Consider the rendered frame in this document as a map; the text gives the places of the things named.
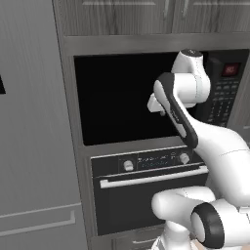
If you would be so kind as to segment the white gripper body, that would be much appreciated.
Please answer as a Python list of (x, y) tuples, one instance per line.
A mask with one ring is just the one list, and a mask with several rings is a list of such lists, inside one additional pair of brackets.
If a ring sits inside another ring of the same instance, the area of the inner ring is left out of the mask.
[(163, 106), (158, 102), (154, 94), (151, 94), (147, 102), (147, 108), (150, 112), (165, 111)]

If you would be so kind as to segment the black microwave door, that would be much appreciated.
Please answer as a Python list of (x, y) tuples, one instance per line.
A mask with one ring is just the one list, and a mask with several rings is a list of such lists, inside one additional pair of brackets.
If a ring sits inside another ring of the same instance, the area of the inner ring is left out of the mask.
[(124, 54), (74, 59), (83, 143), (111, 143), (175, 137), (167, 116), (151, 112), (153, 83), (172, 68), (175, 55)]

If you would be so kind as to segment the black microwave oven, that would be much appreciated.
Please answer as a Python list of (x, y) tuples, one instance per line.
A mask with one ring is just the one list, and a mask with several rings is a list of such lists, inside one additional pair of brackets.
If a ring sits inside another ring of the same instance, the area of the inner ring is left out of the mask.
[(203, 65), (211, 81), (208, 100), (188, 110), (195, 119), (227, 126), (239, 84), (249, 58), (247, 49), (204, 51)]

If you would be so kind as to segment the grey wooden cupboard door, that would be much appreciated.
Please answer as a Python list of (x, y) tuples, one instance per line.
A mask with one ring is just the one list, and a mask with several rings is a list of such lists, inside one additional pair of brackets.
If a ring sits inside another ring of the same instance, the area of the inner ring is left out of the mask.
[(250, 32), (250, 0), (175, 0), (173, 33)]
[(164, 0), (53, 0), (64, 36), (170, 33), (174, 3)]

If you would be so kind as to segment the black oven door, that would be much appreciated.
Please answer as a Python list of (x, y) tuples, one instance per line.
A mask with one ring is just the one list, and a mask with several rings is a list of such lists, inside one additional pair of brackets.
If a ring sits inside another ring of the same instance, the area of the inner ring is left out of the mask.
[(107, 235), (132, 229), (142, 229), (162, 225), (151, 209), (152, 197), (163, 190), (186, 187), (204, 187), (207, 174), (189, 176), (174, 180), (154, 183), (101, 188), (101, 180), (110, 182), (155, 177), (198, 169), (203, 165), (154, 169), (119, 173), (101, 166), (93, 169), (93, 186), (98, 235)]

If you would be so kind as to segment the black built-in oven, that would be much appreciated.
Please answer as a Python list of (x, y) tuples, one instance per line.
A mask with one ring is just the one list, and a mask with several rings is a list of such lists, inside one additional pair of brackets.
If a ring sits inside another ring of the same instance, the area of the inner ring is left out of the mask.
[(203, 187), (208, 169), (186, 146), (91, 159), (98, 235), (161, 225), (152, 197), (166, 189)]

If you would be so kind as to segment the grey fridge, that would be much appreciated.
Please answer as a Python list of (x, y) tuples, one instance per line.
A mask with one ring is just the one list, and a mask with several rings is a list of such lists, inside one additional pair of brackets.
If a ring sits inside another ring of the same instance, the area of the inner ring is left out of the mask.
[(52, 0), (0, 0), (0, 250), (88, 250)]

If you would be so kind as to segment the grey drawer front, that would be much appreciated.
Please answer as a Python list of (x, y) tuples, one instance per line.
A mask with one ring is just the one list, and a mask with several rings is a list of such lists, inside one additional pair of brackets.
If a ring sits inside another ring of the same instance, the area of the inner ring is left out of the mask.
[(149, 250), (154, 242), (135, 245), (132, 240), (157, 238), (163, 231), (163, 225), (126, 231), (112, 240), (112, 250)]

